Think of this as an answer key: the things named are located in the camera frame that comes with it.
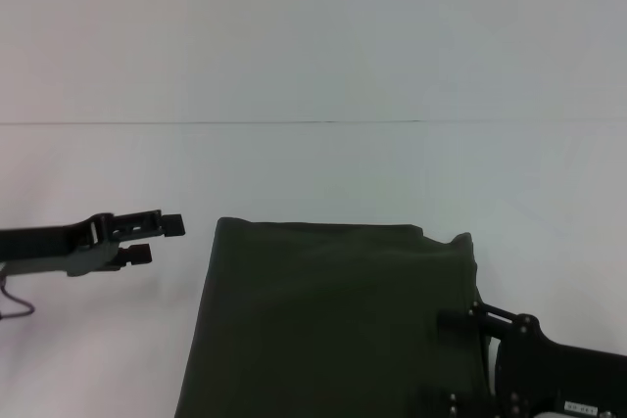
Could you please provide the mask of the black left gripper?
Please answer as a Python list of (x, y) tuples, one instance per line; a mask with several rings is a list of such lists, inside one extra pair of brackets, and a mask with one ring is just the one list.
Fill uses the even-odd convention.
[(153, 260), (149, 244), (118, 250), (113, 239), (181, 237), (185, 233), (181, 214), (163, 214), (159, 209), (116, 216), (100, 213), (70, 225), (3, 229), (1, 274), (64, 272), (77, 277), (99, 271), (113, 259), (116, 269), (149, 264)]

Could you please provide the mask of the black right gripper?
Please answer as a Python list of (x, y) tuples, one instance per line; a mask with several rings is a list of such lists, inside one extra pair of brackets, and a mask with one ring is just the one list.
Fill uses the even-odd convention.
[[(532, 315), (483, 302), (462, 310), (441, 309), (436, 320), (439, 344), (460, 344), (472, 338), (500, 340), (495, 392), (503, 416), (626, 415), (624, 355), (561, 345), (542, 332)], [(491, 398), (446, 391), (426, 392), (424, 409), (429, 417), (496, 416)]]

